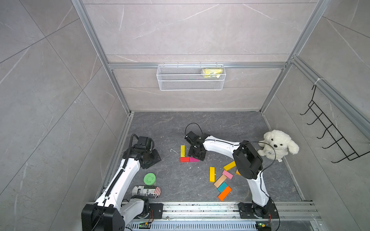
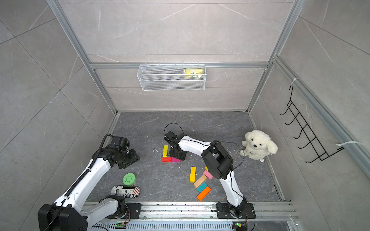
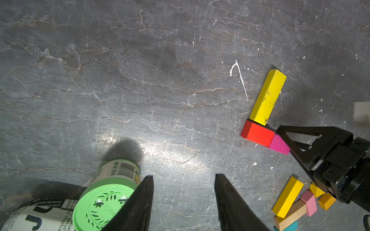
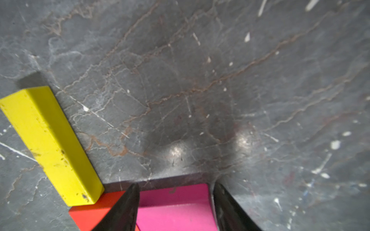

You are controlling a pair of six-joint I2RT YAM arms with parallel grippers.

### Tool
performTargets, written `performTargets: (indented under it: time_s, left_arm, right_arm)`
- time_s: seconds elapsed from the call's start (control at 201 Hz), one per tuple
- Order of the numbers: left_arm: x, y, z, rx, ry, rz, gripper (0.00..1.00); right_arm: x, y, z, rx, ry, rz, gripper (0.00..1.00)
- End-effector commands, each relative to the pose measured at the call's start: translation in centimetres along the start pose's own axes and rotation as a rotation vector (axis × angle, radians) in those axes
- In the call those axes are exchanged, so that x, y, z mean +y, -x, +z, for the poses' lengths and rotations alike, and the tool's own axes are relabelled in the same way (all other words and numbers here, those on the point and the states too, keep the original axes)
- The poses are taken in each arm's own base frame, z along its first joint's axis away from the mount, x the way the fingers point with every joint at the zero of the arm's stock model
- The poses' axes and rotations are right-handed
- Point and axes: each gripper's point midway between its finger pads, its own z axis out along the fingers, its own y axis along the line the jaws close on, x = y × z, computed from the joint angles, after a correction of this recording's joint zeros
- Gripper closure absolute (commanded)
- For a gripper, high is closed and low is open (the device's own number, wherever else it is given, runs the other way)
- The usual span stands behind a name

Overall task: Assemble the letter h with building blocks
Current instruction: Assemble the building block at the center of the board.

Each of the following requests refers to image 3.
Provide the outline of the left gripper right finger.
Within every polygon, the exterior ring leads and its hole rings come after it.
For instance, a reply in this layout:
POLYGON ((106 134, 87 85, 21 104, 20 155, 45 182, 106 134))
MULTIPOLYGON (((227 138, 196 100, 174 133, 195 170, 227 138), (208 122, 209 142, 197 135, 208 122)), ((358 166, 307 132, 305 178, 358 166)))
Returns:
POLYGON ((214 190, 222 231, 267 231, 224 174, 216 174, 214 190))

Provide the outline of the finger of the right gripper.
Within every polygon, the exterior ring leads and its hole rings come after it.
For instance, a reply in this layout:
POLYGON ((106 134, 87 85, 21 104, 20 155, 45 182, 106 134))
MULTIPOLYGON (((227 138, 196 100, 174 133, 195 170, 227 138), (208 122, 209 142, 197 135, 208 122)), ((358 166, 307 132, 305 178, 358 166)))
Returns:
POLYGON ((338 127, 279 126, 277 134, 311 180, 320 166, 318 162, 324 162, 337 144, 348 146, 354 140, 353 133, 338 127))

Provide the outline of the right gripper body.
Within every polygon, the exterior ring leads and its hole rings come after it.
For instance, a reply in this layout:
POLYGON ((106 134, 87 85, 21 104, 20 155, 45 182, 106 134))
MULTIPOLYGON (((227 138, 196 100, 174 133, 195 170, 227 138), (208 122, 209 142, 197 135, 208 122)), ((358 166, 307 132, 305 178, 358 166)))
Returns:
POLYGON ((313 174, 314 183, 338 201, 370 210, 370 142, 336 144, 313 174))

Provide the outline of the tan wooden block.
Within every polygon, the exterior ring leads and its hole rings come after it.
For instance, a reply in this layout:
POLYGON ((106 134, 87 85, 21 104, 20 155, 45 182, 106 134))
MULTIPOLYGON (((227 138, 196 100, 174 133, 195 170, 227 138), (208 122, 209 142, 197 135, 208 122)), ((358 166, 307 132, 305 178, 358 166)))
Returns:
POLYGON ((278 216, 274 217, 275 228, 277 228, 278 231, 283 231, 284 229, 292 225, 294 222, 298 221, 299 218, 304 216, 306 213, 307 213, 306 203, 302 200, 299 200, 292 205, 285 218, 281 218, 278 216))

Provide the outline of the red block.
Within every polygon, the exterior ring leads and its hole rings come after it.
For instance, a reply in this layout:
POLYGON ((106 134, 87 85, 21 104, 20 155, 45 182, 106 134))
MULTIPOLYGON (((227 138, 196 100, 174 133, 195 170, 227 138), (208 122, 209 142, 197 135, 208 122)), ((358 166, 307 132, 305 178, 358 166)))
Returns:
POLYGON ((265 147, 269 147, 275 136, 275 132, 252 121, 247 120, 241 132, 241 137, 265 147))

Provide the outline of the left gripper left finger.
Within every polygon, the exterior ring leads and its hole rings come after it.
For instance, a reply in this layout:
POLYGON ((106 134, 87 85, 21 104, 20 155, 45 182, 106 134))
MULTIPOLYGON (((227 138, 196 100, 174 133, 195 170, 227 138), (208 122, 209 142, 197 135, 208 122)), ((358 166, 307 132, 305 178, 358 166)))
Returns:
POLYGON ((152 175, 144 177, 104 231, 148 231, 154 194, 152 175))

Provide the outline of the magenta block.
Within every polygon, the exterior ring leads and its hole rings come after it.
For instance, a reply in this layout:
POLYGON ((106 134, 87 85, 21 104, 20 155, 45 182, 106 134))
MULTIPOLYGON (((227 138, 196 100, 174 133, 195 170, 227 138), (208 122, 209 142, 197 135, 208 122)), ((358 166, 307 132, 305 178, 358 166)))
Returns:
POLYGON ((285 155, 288 155, 290 153, 289 146, 278 134, 274 135, 273 140, 269 146, 269 149, 285 155))

